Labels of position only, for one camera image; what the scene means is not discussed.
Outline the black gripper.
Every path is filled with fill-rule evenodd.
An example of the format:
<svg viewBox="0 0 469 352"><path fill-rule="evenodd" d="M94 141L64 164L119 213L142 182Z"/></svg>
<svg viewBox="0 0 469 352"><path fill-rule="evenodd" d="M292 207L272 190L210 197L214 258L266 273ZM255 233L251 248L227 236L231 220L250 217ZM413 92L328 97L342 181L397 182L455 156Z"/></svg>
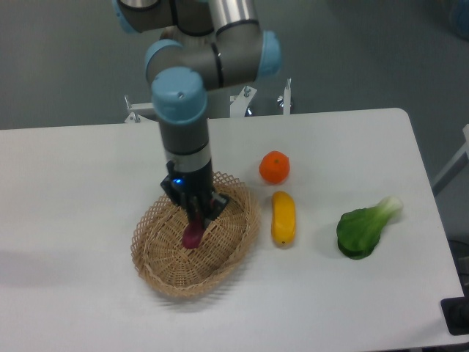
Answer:
<svg viewBox="0 0 469 352"><path fill-rule="evenodd" d="M214 189L211 157L167 153L166 158L168 174L161 181L161 188L187 213L189 222L201 219L207 229L230 201L228 195Z"/></svg>

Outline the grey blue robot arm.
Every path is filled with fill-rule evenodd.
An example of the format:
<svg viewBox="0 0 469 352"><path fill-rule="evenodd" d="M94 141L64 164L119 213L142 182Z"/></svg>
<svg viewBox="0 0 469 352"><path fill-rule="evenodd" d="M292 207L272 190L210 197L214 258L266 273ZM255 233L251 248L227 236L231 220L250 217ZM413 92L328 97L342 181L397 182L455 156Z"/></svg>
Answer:
<svg viewBox="0 0 469 352"><path fill-rule="evenodd" d="M127 32L170 28L197 40L153 43L144 72L167 160L162 189L190 224L206 228L228 203L213 186L208 94L276 74L280 43L261 29L252 1L115 1L113 8Z"/></svg>

